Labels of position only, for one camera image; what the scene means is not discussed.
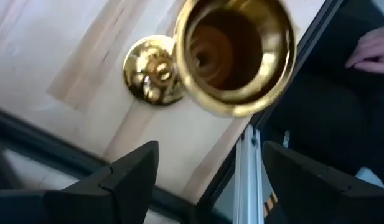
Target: metal stand leg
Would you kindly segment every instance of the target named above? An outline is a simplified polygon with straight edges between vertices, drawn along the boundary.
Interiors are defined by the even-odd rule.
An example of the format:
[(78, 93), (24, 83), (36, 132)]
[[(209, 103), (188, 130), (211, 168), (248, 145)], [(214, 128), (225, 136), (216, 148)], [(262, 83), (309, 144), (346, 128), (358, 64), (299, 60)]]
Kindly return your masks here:
[(260, 132), (249, 125), (236, 145), (233, 223), (263, 224)]

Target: wooden floor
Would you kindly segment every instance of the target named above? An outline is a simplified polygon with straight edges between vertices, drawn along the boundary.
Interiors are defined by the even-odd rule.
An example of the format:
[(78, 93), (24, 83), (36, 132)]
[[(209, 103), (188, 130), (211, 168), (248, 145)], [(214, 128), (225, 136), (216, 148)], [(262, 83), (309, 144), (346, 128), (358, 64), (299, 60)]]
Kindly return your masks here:
[[(299, 40), (324, 0), (285, 0)], [(183, 0), (0, 0), (0, 108), (115, 161), (158, 140), (156, 184), (196, 203), (249, 118), (190, 98), (155, 108), (126, 89), (130, 46), (172, 35)]]

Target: person's hand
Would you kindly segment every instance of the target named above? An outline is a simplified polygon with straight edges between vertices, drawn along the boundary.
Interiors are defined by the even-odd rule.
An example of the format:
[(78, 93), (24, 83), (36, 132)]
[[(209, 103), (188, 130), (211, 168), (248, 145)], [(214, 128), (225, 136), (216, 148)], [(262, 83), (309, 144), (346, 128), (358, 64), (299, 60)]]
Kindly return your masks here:
[(345, 67), (384, 74), (384, 27), (370, 31), (360, 38)]

